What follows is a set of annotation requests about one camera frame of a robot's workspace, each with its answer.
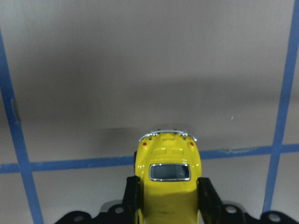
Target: screw hole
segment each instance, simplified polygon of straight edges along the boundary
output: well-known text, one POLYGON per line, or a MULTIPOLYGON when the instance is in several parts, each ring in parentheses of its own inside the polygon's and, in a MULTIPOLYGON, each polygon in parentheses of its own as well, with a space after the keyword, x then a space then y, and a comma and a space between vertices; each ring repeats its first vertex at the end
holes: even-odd
POLYGON ((275 223, 279 223, 281 221, 281 218, 278 215, 273 214, 273 213, 269 214, 268 218, 269 218, 269 220, 271 220, 275 223))
POLYGON ((235 214, 235 213, 237 212, 237 209, 236 209, 234 206, 231 206, 231 205, 226 206, 226 207, 225 207, 225 210, 226 210, 228 213, 230 213, 230 214, 235 214))
POLYGON ((83 219, 84 219, 83 216, 76 216, 76 217, 74 217, 74 222, 78 223, 78 222, 81 222, 83 219))
POLYGON ((116 214, 121 214, 124 212, 124 209, 122 207, 117 207, 114 211, 116 214))

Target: yellow car body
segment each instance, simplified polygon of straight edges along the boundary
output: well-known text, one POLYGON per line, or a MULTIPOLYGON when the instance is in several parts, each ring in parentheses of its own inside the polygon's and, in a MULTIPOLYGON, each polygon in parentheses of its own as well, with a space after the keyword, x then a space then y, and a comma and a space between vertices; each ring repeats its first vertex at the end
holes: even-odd
POLYGON ((196 139, 181 131, 157 131, 140 139, 135 175, 140 178, 141 224, 198 224, 196 139))

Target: blue painter's tape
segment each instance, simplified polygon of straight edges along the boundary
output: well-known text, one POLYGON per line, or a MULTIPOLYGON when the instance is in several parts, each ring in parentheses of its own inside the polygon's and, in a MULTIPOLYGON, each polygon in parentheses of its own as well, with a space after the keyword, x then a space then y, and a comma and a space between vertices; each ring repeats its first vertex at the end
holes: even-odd
POLYGON ((0 165, 0 174, 11 174, 11 173, 19 173, 20 168, 17 163, 7 163, 0 165))
POLYGON ((282 142, 285 132, 286 117, 288 113, 292 83, 294 78, 297 52, 298 52, 298 43, 299 43, 299 0, 295 0, 288 52, 285 60, 285 72, 284 79, 282 83, 278 115, 274 133, 273 140, 273 149, 271 152, 269 171, 266 184, 266 194, 263 205, 263 212, 269 211, 271 209, 272 198, 275 188, 276 176, 278 171, 279 157, 282 150, 282 142))
POLYGON ((283 145, 281 153, 299 153, 299 144, 283 145))
POLYGON ((208 150, 200 151, 202 160, 209 159, 223 159, 240 156, 254 156, 254 155, 267 155, 271 153, 272 146, 262 146, 255 148, 237 149, 237 150, 208 150))
POLYGON ((86 160, 65 160, 65 161, 48 161, 32 162, 32 171, 50 171, 63 169, 82 169, 82 168, 99 168, 115 167, 133 164, 133 156, 98 158, 86 160))
POLYGON ((2 35, 0 33, 0 88, 3 104, 10 128, 10 133, 14 143, 20 173, 23 180, 31 216, 34 224, 43 224, 43 217, 37 198, 33 175, 27 155, 23 132, 18 119, 15 116, 12 102, 14 101, 14 91, 10 80, 7 59, 5 55, 2 35))
MULTIPOLYGON (((240 156, 254 156, 270 154, 271 146, 248 148, 242 150, 211 150, 201 151, 202 160, 232 158, 240 156)), ((65 161, 47 161, 47 162, 32 162, 32 171, 52 171, 65 169, 84 169, 84 168, 100 168, 100 167, 115 167, 133 165, 133 156, 85 159, 85 160, 65 160, 65 161)))
MULTIPOLYGON (((242 156, 259 156, 271 154, 272 146, 262 146, 255 148, 236 149, 236 150, 208 150, 200 151, 202 160, 225 159, 242 156)), ((281 153, 299 153, 299 144, 283 145, 281 153)), ((129 166, 133 164, 133 156, 85 159, 85 160, 65 160, 31 162, 31 170, 36 172, 65 170, 65 169, 85 169, 100 167, 129 166)), ((20 172, 19 164, 8 163, 0 165, 0 174, 20 172)))

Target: chrome window trim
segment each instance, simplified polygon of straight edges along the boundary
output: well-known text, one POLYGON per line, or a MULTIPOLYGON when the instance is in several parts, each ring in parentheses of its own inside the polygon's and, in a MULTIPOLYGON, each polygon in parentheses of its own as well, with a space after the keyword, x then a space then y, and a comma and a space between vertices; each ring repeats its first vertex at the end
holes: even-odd
POLYGON ((150 132, 145 134, 144 136, 142 136, 139 139, 139 142, 141 142, 144 138, 146 137, 150 137, 150 136, 157 136, 160 133, 178 133, 180 136, 182 137, 187 137, 190 136, 194 141, 197 141, 197 139, 195 138, 194 135, 187 133, 187 132, 183 132, 183 131, 178 131, 178 130, 159 130, 159 131, 154 131, 154 132, 150 132))
POLYGON ((152 180, 152 181, 161 181, 161 182, 189 181, 189 180, 191 180, 190 167, 186 163, 156 163, 156 164, 151 164, 150 167, 149 167, 149 179, 152 180), (157 178, 152 178, 150 176, 151 168, 155 167, 155 166, 162 166, 162 165, 180 165, 180 166, 186 166, 186 167, 188 167, 189 177, 188 178, 173 178, 173 179, 157 179, 157 178))

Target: yellow toy car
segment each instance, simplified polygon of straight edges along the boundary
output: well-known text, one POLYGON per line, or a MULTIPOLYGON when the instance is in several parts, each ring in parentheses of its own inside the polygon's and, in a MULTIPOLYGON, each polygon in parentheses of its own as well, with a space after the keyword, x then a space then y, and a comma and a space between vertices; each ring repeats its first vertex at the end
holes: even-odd
POLYGON ((141 224, 198 224, 197 179, 201 161, 196 138, 177 130, 144 135, 134 156, 140 178, 141 224))

